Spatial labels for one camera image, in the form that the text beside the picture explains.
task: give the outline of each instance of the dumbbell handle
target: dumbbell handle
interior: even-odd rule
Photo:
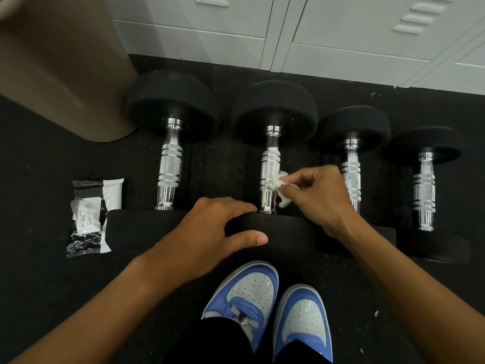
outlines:
[[[163,141],[158,175],[158,202],[156,209],[173,209],[175,190],[179,187],[182,171],[182,147],[179,145],[182,121],[170,117],[164,121],[167,134]]]
[[[259,177],[260,213],[276,213],[276,192],[271,190],[269,183],[279,174],[281,155],[279,152],[279,137],[281,127],[269,125],[266,127],[266,150],[261,159],[261,175]]]
[[[354,209],[360,213],[360,162],[358,155],[359,139],[346,139],[341,146],[344,149],[340,172],[345,181],[345,186],[349,192],[350,201]]]
[[[413,218],[419,230],[433,231],[436,212],[433,153],[419,153],[419,164],[413,178]]]

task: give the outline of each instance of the black pants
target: black pants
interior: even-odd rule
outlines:
[[[192,324],[168,351],[163,364],[253,363],[255,355],[244,331],[231,319],[205,318]],[[301,341],[292,341],[276,356],[275,364],[330,363]]]

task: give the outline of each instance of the person's left hand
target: person's left hand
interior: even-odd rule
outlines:
[[[266,244],[268,237],[256,230],[224,234],[227,221],[256,210],[230,197],[201,198],[172,232],[138,259],[155,286],[166,284],[169,275],[177,288],[210,272],[235,251]]]

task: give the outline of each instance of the blue and white sneaker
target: blue and white sneaker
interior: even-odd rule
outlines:
[[[333,362],[325,306],[318,292],[308,285],[293,285],[281,298],[273,331],[273,360],[294,340],[303,342]]]
[[[254,352],[275,305],[278,285],[278,272],[270,263],[244,264],[219,285],[202,319],[225,317],[238,322]]]

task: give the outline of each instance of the dumbbell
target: dumbbell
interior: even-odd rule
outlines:
[[[270,243],[254,249],[258,253],[291,255],[314,250],[314,225],[301,217],[276,214],[277,192],[269,183],[280,173],[280,146],[310,139],[317,128],[317,117],[312,95],[288,81],[269,80],[251,85],[236,102],[231,117],[233,134],[247,144],[265,145],[266,149],[261,157],[258,212],[234,219],[229,229],[266,233]]]
[[[433,165],[459,158],[463,141],[452,128],[422,127],[405,131],[389,144],[387,157],[398,165],[414,166],[413,229],[398,234],[398,248],[408,255],[442,263],[466,262],[470,243],[434,230],[436,212]]]
[[[174,210],[183,160],[180,140],[206,140],[219,123],[215,93],[194,77],[173,71],[141,75],[129,88],[126,109],[138,127],[164,137],[157,211],[109,212],[106,242],[111,249],[150,247],[179,224],[187,213]]]
[[[317,148],[326,154],[341,155],[340,169],[350,200],[360,213],[360,162],[358,154],[377,148],[391,138],[385,112],[370,106],[349,106],[324,117],[315,134]],[[373,226],[396,245],[396,230]]]

